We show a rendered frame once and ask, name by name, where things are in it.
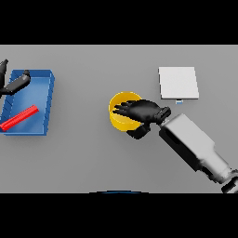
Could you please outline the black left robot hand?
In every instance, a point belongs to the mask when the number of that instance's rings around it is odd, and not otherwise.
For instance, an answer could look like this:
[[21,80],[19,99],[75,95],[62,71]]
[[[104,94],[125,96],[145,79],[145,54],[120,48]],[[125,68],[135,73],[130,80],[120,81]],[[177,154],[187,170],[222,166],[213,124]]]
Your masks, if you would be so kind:
[[23,74],[20,77],[18,77],[13,82],[5,85],[7,64],[8,64],[7,59],[4,59],[3,61],[0,62],[0,98],[3,95],[12,96],[31,83],[30,71],[24,70]]

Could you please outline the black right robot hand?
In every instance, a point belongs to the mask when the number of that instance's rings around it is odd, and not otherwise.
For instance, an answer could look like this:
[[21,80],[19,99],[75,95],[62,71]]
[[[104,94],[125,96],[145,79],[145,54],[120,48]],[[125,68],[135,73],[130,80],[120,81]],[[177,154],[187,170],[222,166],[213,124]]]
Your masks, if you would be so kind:
[[128,100],[115,105],[114,108],[114,114],[119,114],[141,123],[141,126],[137,129],[126,131],[133,139],[143,138],[151,131],[151,124],[160,126],[171,114],[169,107],[162,108],[155,102],[146,99]]

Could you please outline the yellow bowl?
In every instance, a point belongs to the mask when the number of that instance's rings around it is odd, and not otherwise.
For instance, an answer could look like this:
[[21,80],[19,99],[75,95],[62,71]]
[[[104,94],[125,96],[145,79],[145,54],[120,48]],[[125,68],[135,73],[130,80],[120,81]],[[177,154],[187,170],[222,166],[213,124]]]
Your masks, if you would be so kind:
[[126,132],[127,130],[135,130],[140,126],[140,122],[131,120],[130,118],[125,117],[123,115],[113,113],[113,111],[115,111],[114,108],[115,105],[119,105],[122,102],[126,102],[128,100],[140,100],[140,99],[141,96],[132,91],[122,91],[115,94],[111,98],[108,106],[108,111],[110,115],[110,121],[116,129],[122,132]]

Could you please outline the red beaker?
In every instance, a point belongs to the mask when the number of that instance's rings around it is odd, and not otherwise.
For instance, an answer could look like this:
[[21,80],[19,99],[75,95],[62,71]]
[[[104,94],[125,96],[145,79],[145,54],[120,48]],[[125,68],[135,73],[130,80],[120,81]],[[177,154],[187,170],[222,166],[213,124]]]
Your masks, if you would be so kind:
[[8,131],[11,127],[21,123],[22,121],[30,118],[32,115],[38,112],[39,112],[39,109],[35,105],[32,105],[31,107],[25,109],[22,112],[19,112],[15,116],[7,119],[4,123],[0,124],[0,128],[3,131]]

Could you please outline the pale square measuring scale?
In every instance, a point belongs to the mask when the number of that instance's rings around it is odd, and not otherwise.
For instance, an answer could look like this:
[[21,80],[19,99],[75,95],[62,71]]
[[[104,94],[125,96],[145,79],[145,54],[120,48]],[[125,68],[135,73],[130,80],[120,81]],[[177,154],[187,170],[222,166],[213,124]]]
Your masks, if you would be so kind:
[[160,67],[158,73],[161,99],[199,99],[193,67]]

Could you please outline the blue tray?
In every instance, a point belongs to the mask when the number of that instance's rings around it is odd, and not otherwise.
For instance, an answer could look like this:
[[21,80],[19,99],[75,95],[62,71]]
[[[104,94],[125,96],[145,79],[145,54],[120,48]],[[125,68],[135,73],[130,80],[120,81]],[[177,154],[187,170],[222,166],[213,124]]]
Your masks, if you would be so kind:
[[32,105],[35,105],[39,112],[11,127],[8,131],[3,131],[0,128],[0,134],[6,136],[46,135],[55,77],[51,70],[30,70],[30,76],[30,84],[13,96],[5,96],[0,111],[0,124]]

